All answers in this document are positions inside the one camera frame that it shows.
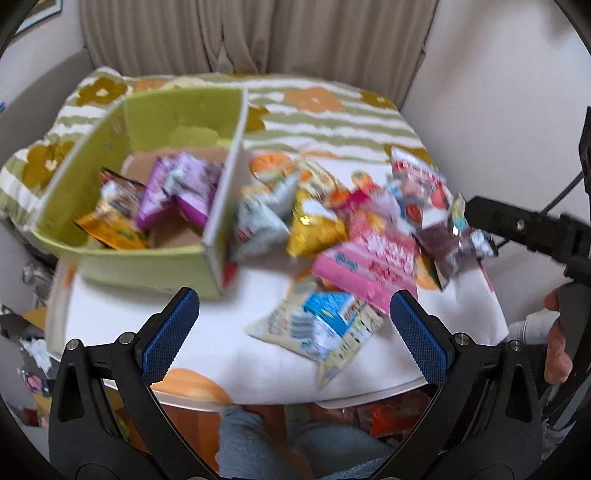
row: green box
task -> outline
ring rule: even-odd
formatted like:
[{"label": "green box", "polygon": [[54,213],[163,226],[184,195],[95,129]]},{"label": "green box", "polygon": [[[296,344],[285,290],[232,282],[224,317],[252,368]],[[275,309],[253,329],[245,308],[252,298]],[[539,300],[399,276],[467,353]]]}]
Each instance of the green box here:
[{"label": "green box", "polygon": [[[33,218],[33,234],[59,258],[75,263],[85,279],[161,291],[186,286],[202,298],[219,298],[226,240],[240,188],[250,178],[242,148],[247,115],[248,94],[236,87],[150,90],[123,98],[52,179]],[[121,171],[135,151],[215,145],[228,149],[228,156],[200,245],[127,251],[88,247],[89,237],[75,220],[94,209],[101,168]]]}]

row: purple snack bag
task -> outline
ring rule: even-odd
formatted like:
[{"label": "purple snack bag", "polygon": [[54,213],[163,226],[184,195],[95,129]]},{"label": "purple snack bag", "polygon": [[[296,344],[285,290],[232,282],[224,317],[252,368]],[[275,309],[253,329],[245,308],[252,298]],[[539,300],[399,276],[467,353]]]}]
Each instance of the purple snack bag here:
[{"label": "purple snack bag", "polygon": [[210,163],[188,153],[176,157],[164,188],[189,222],[205,227],[222,168],[219,163]]},{"label": "purple snack bag", "polygon": [[172,198],[164,191],[164,183],[175,163],[176,159],[169,157],[158,157],[154,163],[135,218],[138,228],[142,230],[152,228],[176,208]]}]

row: yellow snack bag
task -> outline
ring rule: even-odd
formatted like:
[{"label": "yellow snack bag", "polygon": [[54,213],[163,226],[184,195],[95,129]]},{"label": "yellow snack bag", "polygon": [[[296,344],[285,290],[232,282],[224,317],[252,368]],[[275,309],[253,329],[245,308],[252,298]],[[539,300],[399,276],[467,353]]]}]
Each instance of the yellow snack bag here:
[{"label": "yellow snack bag", "polygon": [[287,253],[292,257],[315,258],[327,248],[347,241],[344,221],[325,208],[310,192],[300,189],[295,199]]},{"label": "yellow snack bag", "polygon": [[135,216],[145,186],[104,168],[100,172],[100,199],[92,213],[76,221],[91,237],[116,250],[148,248]]}]

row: blue gripper pad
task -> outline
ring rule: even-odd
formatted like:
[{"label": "blue gripper pad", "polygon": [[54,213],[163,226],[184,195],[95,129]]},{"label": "blue gripper pad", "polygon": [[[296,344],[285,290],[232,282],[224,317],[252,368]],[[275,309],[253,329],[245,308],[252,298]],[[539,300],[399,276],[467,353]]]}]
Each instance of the blue gripper pad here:
[{"label": "blue gripper pad", "polygon": [[199,296],[181,288],[161,313],[152,315],[138,332],[135,360],[147,385],[160,382],[199,316]]},{"label": "blue gripper pad", "polygon": [[441,388],[454,359],[452,334],[438,318],[428,315],[407,290],[392,296],[390,318],[425,380]]}]

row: black cable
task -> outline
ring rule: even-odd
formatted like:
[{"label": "black cable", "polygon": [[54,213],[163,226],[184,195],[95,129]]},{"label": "black cable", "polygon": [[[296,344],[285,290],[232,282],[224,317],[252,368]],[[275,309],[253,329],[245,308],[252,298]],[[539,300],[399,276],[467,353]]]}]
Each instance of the black cable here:
[{"label": "black cable", "polygon": [[[583,180],[583,172],[580,172],[576,178],[569,183],[569,185],[558,194],[558,196],[553,199],[548,205],[546,205],[541,211],[540,213],[542,213],[543,215],[545,215],[546,213],[548,213],[550,210],[552,210],[555,206],[557,206],[560,202],[562,202],[564,200],[564,197],[566,197],[570,192],[573,191],[573,189],[581,182],[581,180]],[[508,244],[510,242],[510,240],[508,239],[504,239],[502,242],[500,242],[497,246],[496,249],[500,249],[501,247],[504,247],[506,244]]]}]

